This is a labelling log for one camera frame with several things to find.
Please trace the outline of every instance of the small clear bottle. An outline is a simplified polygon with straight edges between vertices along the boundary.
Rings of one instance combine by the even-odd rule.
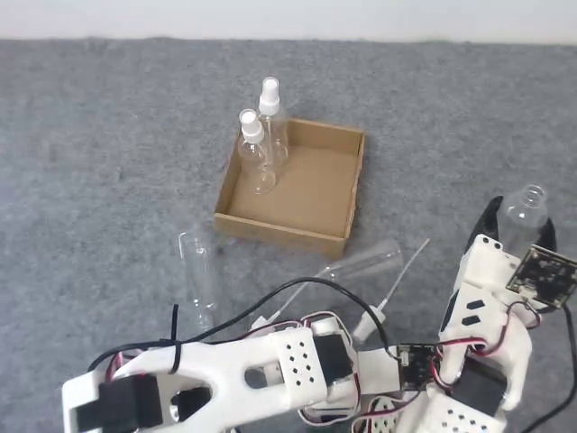
[[[243,110],[239,118],[242,135],[236,148],[241,157],[243,176],[255,194],[264,194],[277,184],[266,134],[254,110]]]
[[[266,77],[262,81],[259,119],[264,125],[270,143],[272,164],[275,167],[282,167],[289,158],[288,119],[280,104],[279,81],[274,77]]]
[[[548,219],[547,195],[538,185],[527,185],[503,198],[497,211],[497,227],[503,251],[522,259],[539,240]]]

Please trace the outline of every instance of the circuit board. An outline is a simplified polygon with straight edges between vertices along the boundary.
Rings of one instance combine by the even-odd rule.
[[[402,391],[421,391],[431,379],[435,345],[397,345],[398,377]]]
[[[507,289],[559,309],[577,289],[577,262],[533,245]]]

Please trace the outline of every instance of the black cable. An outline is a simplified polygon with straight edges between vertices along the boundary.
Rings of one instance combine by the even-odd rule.
[[[372,321],[375,323],[375,326],[377,327],[377,332],[378,332],[379,337],[380,337],[380,341],[384,345],[384,348],[387,351],[387,354],[389,354],[389,356],[391,356],[392,358],[397,359],[397,357],[394,354],[392,354],[389,350],[389,338],[387,337],[387,332],[385,331],[385,328],[380,323],[379,318],[377,318],[377,316],[372,311],[369,304],[367,304],[364,300],[359,298],[354,293],[351,293],[350,291],[348,291],[346,288],[344,288],[340,284],[338,284],[334,281],[330,281],[330,280],[326,280],[324,278],[318,278],[318,277],[300,277],[300,278],[296,278],[294,280],[287,281],[284,284],[280,285],[275,290],[273,290],[271,293],[262,297],[253,306],[249,307],[248,309],[243,311],[238,316],[231,318],[230,320],[224,322],[223,324],[218,325],[217,327],[213,327],[212,329],[209,329],[206,332],[199,334],[198,336],[193,336],[192,338],[181,341],[180,343],[186,344],[186,343],[193,343],[196,341],[201,341],[201,340],[204,340],[205,338],[207,338],[209,336],[216,334],[219,331],[222,331],[223,329],[231,327],[232,325],[234,325],[234,324],[240,322],[241,320],[243,320],[244,318],[246,318],[248,315],[250,315],[255,310],[260,308],[265,302],[274,298],[275,296],[277,296],[282,291],[284,291],[290,287],[296,286],[297,284],[300,284],[301,282],[316,282],[318,284],[323,284],[325,286],[331,287],[332,289],[342,293],[344,296],[346,296],[347,298],[349,298],[350,300],[352,300],[353,302],[355,302],[356,304],[361,306],[367,312],[367,314],[372,319]],[[126,345],[120,345],[118,347],[114,347],[112,349],[108,349],[107,351],[103,352],[97,359],[95,359],[90,364],[90,366],[88,367],[88,371],[91,372],[91,371],[95,370],[98,367],[98,365],[100,363],[102,363],[107,357],[115,355],[118,352],[123,352],[125,350],[133,350],[133,349],[148,350],[148,349],[153,348],[153,347],[169,347],[169,346],[174,345],[174,344],[175,344],[175,342],[172,342],[169,340],[161,340],[161,341],[146,341],[146,342],[141,342],[141,343],[129,343]]]
[[[573,319],[571,311],[569,310],[569,307],[567,307],[567,304],[563,304],[563,311],[565,312],[565,319],[567,320],[567,333],[569,334],[569,345],[571,348],[573,386],[569,391],[569,395],[563,402],[561,402],[558,406],[547,412],[539,419],[536,419],[529,427],[525,428],[521,433],[529,433],[530,431],[534,431],[536,428],[545,424],[549,419],[551,419],[555,415],[558,415],[562,410],[566,409],[572,403],[572,401],[575,399],[575,395],[577,394],[577,342],[575,341],[575,328],[573,327]]]
[[[372,311],[369,304],[367,304],[364,300],[359,298],[354,293],[351,293],[350,291],[348,291],[346,288],[344,288],[340,284],[338,284],[334,281],[330,281],[330,280],[326,280],[324,278],[318,278],[318,277],[300,277],[300,278],[296,278],[294,280],[287,281],[284,284],[280,285],[275,290],[273,290],[271,293],[262,297],[252,307],[249,307],[248,309],[243,311],[241,314],[239,314],[235,318],[231,318],[230,320],[224,322],[222,325],[219,325],[217,327],[213,327],[212,329],[209,329],[206,332],[204,332],[198,336],[194,336],[192,338],[189,338],[188,340],[183,341],[183,343],[192,343],[195,341],[200,341],[200,340],[203,340],[209,336],[216,334],[219,331],[222,331],[223,329],[231,327],[232,325],[240,322],[241,320],[246,318],[249,314],[253,313],[255,310],[260,308],[268,300],[274,298],[275,296],[277,296],[282,291],[284,291],[284,290],[286,290],[292,286],[296,286],[297,284],[300,284],[301,282],[316,282],[318,284],[323,284],[325,286],[331,287],[332,289],[335,289],[336,291],[342,293],[344,296],[346,296],[347,298],[349,298],[350,300],[352,300],[353,302],[355,302],[356,304],[361,306],[367,312],[367,314],[372,319],[372,321],[375,323],[375,326],[377,327],[377,332],[379,334],[380,341],[384,345],[385,350],[387,351],[387,354],[389,354],[389,356],[391,356],[392,358],[397,359],[397,357],[394,354],[392,354],[389,350],[389,338],[387,337],[387,332],[385,331],[384,326],[380,323],[379,318],[377,318],[377,316]]]

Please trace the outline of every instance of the ventilation holes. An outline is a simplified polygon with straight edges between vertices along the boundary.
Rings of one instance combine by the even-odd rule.
[[[466,327],[469,327],[470,325],[474,325],[474,324],[479,323],[479,322],[481,322],[481,319],[479,318],[479,316],[469,316],[469,317],[461,320],[461,323]]]
[[[481,309],[485,306],[485,303],[482,299],[474,300],[473,302],[469,302],[467,304],[467,309]]]

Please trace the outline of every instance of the clear plastic tube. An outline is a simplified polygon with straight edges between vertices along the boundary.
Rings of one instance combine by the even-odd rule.
[[[403,254],[397,241],[385,239],[373,247],[353,254],[351,257],[333,262],[321,270],[316,277],[327,278],[340,284],[377,275],[381,272],[400,268],[403,265]],[[295,298],[310,285],[305,282],[287,299],[280,309],[274,313],[269,321],[275,320]]]
[[[195,333],[215,326],[217,284],[214,249],[215,245],[210,244],[198,227],[179,235],[180,260],[192,299]]]

